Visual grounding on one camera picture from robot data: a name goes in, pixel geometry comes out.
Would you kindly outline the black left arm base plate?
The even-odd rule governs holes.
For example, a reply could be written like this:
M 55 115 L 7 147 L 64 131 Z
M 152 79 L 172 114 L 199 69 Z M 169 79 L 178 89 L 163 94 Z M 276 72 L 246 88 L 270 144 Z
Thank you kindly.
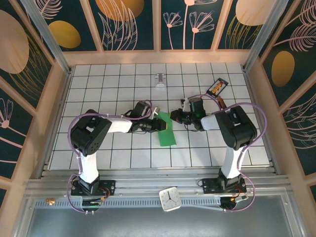
M 113 196 L 115 189 L 115 180 L 98 180 L 92 184 L 75 180 L 72 182 L 71 196 Z

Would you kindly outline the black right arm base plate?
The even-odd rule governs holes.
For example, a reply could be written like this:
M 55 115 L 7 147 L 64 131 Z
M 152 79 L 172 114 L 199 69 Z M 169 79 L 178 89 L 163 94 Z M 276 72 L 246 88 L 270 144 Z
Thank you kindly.
M 238 192 L 247 193 L 246 184 L 243 178 L 233 185 L 224 187 L 217 178 L 202 179 L 202 189 L 204 194 L 234 194 Z

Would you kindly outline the white metal bracket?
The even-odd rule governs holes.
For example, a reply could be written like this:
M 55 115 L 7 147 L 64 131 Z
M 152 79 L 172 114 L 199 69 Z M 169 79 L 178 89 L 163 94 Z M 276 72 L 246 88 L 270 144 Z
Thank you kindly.
M 155 76 L 155 80 L 157 81 L 155 88 L 156 89 L 166 89 L 166 83 L 165 83 L 166 76 L 163 73 L 158 73 Z

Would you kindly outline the aluminium frame rail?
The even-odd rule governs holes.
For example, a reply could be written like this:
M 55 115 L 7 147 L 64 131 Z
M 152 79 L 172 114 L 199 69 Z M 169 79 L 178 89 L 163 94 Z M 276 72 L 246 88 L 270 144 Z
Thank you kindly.
M 216 178 L 217 167 L 168 167 L 108 169 L 99 172 L 103 180 L 116 181 L 116 197 L 155 197 L 160 190 L 177 187 L 185 197 L 203 195 L 200 179 Z M 245 167 L 245 173 L 255 185 L 257 195 L 292 193 L 289 178 L 277 175 L 271 167 Z M 24 198 L 63 198 L 71 170 L 43 171 L 40 179 L 31 179 L 26 185 Z

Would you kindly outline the white square alarm clock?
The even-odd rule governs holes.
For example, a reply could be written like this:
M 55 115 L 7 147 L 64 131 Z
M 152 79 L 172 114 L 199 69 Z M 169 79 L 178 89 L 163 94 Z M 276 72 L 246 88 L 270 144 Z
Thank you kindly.
M 161 190 L 158 195 L 162 209 L 165 212 L 176 210 L 182 205 L 180 195 L 176 187 Z

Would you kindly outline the green paper sheet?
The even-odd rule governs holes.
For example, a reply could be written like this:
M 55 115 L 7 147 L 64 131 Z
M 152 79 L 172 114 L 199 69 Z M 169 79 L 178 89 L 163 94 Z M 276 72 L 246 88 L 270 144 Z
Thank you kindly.
M 170 114 L 165 112 L 159 112 L 156 118 L 162 119 L 164 122 L 168 124 L 168 129 L 158 132 L 160 146 L 166 147 L 176 145 L 176 140 L 173 133 L 173 120 L 170 118 Z

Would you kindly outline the aluminium corner post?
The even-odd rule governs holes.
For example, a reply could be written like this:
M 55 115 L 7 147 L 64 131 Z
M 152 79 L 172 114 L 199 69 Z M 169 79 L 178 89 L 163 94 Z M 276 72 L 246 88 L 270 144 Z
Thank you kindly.
M 70 66 L 46 22 L 46 20 L 54 19 L 62 9 L 61 0 L 20 0 L 20 2 L 62 70 L 69 76 Z
M 261 27 L 249 54 L 243 64 L 243 72 L 248 73 L 255 63 L 260 51 L 262 50 L 265 42 L 268 40 L 273 29 L 277 25 L 279 18 L 283 14 L 289 0 L 276 0 L 272 6 L 269 15 L 267 16 L 263 26 Z

